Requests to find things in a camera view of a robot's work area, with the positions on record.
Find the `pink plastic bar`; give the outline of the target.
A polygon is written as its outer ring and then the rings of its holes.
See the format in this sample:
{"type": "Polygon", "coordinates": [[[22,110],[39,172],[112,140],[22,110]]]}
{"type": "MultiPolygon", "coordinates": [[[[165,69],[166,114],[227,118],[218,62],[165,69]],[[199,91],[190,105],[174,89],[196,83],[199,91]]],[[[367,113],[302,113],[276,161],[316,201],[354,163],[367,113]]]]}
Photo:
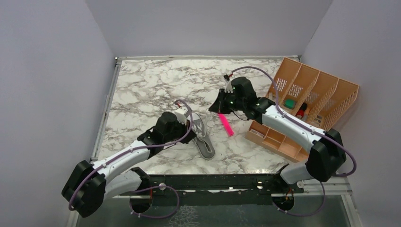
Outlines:
{"type": "Polygon", "coordinates": [[[225,129],[225,131],[227,133],[227,135],[229,137],[233,136],[234,135],[234,131],[232,130],[228,119],[225,117],[224,114],[221,114],[221,113],[219,113],[218,116],[219,116],[219,119],[220,119],[220,121],[221,121],[221,123],[222,123],[222,125],[223,125],[223,127],[224,127],[224,129],[225,129]]]}

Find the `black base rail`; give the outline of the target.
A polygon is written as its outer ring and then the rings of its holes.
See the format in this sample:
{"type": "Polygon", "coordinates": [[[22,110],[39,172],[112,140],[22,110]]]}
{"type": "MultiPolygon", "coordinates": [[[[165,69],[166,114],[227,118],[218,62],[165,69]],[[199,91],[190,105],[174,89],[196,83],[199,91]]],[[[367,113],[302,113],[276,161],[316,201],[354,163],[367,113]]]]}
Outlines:
{"type": "Polygon", "coordinates": [[[136,204],[153,206],[271,205],[272,197],[304,192],[297,184],[278,182],[275,174],[147,175],[138,189],[128,189],[136,204]]]}

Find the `grey canvas sneaker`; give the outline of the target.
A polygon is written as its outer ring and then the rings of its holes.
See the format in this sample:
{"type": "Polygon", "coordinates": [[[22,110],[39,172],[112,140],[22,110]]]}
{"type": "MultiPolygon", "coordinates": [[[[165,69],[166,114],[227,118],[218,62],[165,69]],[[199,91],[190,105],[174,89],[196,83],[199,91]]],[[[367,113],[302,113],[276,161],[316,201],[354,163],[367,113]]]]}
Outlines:
{"type": "Polygon", "coordinates": [[[207,132],[206,124],[200,115],[195,112],[191,113],[191,117],[192,131],[196,134],[196,137],[193,139],[195,146],[204,159],[212,159],[215,155],[215,149],[207,132]]]}

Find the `orange plastic organizer tray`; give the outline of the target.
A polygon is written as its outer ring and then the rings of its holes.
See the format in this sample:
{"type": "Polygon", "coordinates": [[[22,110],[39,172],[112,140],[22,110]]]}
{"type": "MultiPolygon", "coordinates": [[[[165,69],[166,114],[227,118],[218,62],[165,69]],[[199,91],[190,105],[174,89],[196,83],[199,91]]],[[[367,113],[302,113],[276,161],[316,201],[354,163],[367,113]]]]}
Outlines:
{"type": "MultiPolygon", "coordinates": [[[[281,108],[296,117],[301,105],[307,103],[300,120],[325,131],[334,126],[357,98],[359,85],[291,58],[264,59],[262,68],[277,83],[281,108]],[[284,107],[286,99],[296,101],[294,109],[284,107]]],[[[296,142],[256,121],[250,125],[245,138],[292,162],[308,158],[308,153],[296,142]]]]}

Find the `red cap bottle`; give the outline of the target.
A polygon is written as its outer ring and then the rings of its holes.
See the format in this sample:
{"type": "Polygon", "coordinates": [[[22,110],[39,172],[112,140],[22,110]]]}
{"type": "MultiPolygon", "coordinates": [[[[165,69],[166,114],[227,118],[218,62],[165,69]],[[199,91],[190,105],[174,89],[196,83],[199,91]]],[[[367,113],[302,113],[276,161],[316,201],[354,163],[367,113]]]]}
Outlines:
{"type": "Polygon", "coordinates": [[[308,108],[307,103],[303,103],[301,105],[301,107],[299,108],[299,110],[297,111],[296,117],[299,118],[299,119],[302,119],[304,117],[304,115],[305,115],[305,112],[306,112],[307,108],[308,108]]]}

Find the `green cap item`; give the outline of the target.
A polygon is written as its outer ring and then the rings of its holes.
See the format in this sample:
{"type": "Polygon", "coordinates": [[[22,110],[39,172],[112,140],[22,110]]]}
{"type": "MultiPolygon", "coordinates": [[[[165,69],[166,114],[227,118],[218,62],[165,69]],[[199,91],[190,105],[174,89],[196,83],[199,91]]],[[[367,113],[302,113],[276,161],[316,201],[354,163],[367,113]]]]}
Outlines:
{"type": "Polygon", "coordinates": [[[296,101],[292,100],[292,99],[286,99],[284,101],[284,107],[288,108],[288,109],[294,109],[296,105],[296,101]]]}

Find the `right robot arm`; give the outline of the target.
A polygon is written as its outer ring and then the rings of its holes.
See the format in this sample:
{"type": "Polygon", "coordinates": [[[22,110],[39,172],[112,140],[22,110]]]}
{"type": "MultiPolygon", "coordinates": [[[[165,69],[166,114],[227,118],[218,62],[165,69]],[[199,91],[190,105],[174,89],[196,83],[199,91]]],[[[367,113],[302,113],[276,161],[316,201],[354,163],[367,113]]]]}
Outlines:
{"type": "Polygon", "coordinates": [[[272,100],[258,97],[245,77],[235,78],[226,88],[221,88],[209,111],[218,114],[241,111],[248,119],[284,134],[309,154],[307,160],[279,170],[279,176],[273,179],[273,187],[278,192],[285,192],[302,180],[326,182],[346,161],[338,131],[316,128],[283,111],[272,100]]]}

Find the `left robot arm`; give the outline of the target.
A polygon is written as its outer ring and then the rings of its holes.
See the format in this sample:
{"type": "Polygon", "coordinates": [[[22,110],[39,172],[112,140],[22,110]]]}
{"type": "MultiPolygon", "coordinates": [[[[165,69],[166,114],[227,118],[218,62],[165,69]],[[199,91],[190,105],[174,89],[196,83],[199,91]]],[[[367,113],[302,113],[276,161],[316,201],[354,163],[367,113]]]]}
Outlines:
{"type": "Polygon", "coordinates": [[[129,167],[146,161],[165,147],[187,144],[196,137],[194,113],[185,108],[164,112],[156,124],[139,135],[128,147],[103,160],[76,164],[61,194],[70,211],[86,218],[116,190],[116,182],[129,167]]]}

